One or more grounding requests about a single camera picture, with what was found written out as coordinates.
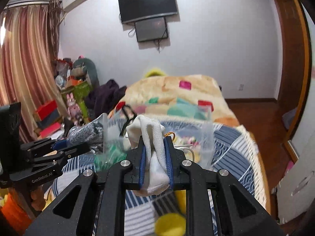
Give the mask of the yellow round sponge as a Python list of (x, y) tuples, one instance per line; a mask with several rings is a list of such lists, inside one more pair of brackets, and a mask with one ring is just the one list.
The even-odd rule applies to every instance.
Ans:
[(160, 236), (183, 236), (186, 232), (186, 219), (178, 213), (168, 213), (159, 217), (154, 233)]

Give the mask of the pink striped curtain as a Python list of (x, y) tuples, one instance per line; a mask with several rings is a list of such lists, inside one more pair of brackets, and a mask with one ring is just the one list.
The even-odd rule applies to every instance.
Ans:
[(1, 43), (1, 104), (21, 103), (20, 140), (32, 142), (37, 124), (32, 116), (55, 100), (63, 116), (67, 109), (55, 83), (57, 55), (51, 46), (49, 5), (13, 7), (1, 13), (5, 29)]

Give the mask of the dark purple clothing pile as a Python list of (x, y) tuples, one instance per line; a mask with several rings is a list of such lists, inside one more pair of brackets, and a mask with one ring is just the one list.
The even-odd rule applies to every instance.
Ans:
[(89, 118), (93, 120), (103, 113), (109, 114), (125, 96), (126, 90), (126, 86), (120, 87), (115, 80), (110, 79), (107, 83), (91, 91), (84, 98)]

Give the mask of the green knit cloth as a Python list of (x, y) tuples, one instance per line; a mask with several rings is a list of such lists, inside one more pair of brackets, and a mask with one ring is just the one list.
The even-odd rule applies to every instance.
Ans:
[(124, 146), (123, 139), (111, 140), (105, 145), (105, 151), (94, 156), (95, 171), (110, 169), (117, 162), (125, 160), (130, 146)]

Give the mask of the green toy box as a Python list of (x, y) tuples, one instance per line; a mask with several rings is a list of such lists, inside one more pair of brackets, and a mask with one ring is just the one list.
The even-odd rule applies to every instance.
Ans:
[(76, 86), (71, 86), (61, 91), (61, 96), (68, 108), (71, 102), (75, 102), (82, 113), (84, 121), (89, 118), (88, 108), (85, 105), (84, 99), (91, 92), (92, 87), (87, 82), (81, 82)]

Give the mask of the small wall monitor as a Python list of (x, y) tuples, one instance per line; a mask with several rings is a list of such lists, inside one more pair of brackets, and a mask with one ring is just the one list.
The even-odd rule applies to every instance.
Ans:
[(134, 26), (138, 43), (168, 38), (168, 29), (165, 17), (141, 20), (136, 22)]

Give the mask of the clear plastic storage bin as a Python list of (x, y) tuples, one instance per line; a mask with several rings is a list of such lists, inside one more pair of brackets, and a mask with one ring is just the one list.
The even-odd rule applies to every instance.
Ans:
[(127, 151), (138, 144), (140, 137), (151, 144), (151, 150), (160, 153), (162, 140), (167, 133), (173, 136), (178, 148), (190, 148), (193, 158), (204, 169), (211, 168), (214, 157), (214, 129), (211, 106), (177, 103), (141, 105), (131, 107), (123, 104), (109, 118), (105, 133), (105, 147), (117, 147)]

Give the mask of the pink bunny plush toy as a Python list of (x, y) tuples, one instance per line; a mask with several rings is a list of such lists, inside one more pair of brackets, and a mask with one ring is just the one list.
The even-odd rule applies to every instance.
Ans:
[(82, 126), (84, 123), (83, 114), (80, 106), (76, 103), (73, 93), (67, 94), (66, 97), (69, 120), (71, 120), (75, 126)]

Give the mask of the white fabric pouch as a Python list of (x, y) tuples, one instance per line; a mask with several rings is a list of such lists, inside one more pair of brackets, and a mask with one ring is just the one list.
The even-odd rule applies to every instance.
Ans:
[(145, 175), (144, 184), (140, 190), (134, 191), (138, 197), (159, 195), (169, 187), (170, 179), (167, 174), (164, 134), (166, 129), (156, 119), (138, 115), (132, 124), (127, 126), (127, 135), (131, 147), (138, 147), (142, 138), (145, 146)]

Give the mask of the red and navy boxes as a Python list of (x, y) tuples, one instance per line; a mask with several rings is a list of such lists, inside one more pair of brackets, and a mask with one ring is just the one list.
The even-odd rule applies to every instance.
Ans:
[(34, 129), (37, 137), (40, 137), (43, 130), (61, 119), (55, 100), (48, 101), (47, 103), (38, 107), (32, 113), (32, 117), (34, 118), (37, 125), (37, 128)]

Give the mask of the beige plush patchwork blanket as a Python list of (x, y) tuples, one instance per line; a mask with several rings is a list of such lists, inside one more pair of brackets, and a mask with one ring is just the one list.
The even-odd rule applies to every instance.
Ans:
[(192, 105), (210, 102), (214, 111), (211, 118), (216, 123), (230, 127), (240, 125), (235, 114), (226, 103), (216, 80), (205, 75), (151, 76), (127, 87), (121, 99), (126, 104), (144, 104), (149, 100), (170, 104), (177, 100)]

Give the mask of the yellow floral fabric scrunchie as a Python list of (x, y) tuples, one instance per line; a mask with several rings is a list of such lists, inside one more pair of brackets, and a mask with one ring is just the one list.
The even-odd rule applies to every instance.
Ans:
[(183, 151), (186, 159), (200, 161), (201, 144), (195, 137), (175, 137), (173, 144), (176, 149)]

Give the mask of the grey green dinosaur plush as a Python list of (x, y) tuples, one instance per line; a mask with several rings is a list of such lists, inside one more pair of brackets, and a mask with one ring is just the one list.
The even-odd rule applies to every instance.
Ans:
[(77, 59), (73, 63), (70, 75), (75, 78), (84, 78), (92, 88), (100, 86), (95, 64), (88, 58)]

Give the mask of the navy white patterned bedspread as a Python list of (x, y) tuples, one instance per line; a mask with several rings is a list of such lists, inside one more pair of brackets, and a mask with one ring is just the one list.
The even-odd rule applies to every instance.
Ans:
[[(183, 120), (177, 117), (160, 117), (159, 121), (167, 132), (176, 135), (176, 146), (192, 144), (193, 152), (185, 151), (189, 160), (199, 165), (205, 161), (201, 153), (205, 135), (199, 128), (204, 125), (200, 120)], [(243, 126), (228, 127), (220, 123), (213, 124), (214, 156), (207, 164), (211, 171), (227, 169), (258, 202), (265, 207), (267, 197), (263, 182), (263, 173), (258, 158), (258, 146)], [(95, 170), (93, 152), (71, 158), (62, 169), (63, 175), (56, 178), (49, 190), (48, 201), (53, 201), (80, 173), (86, 169)], [(169, 218), (175, 220), (179, 235), (184, 229), (184, 209), (186, 197), (183, 191), (166, 190), (160, 195), (139, 197), (133, 191), (125, 194), (125, 235), (170, 235), (162, 232)]]

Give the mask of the orange container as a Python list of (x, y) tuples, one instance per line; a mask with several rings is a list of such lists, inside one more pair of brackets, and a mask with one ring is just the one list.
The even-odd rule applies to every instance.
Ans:
[(1, 206), (1, 235), (23, 235), (31, 223), (27, 213), (8, 193)]

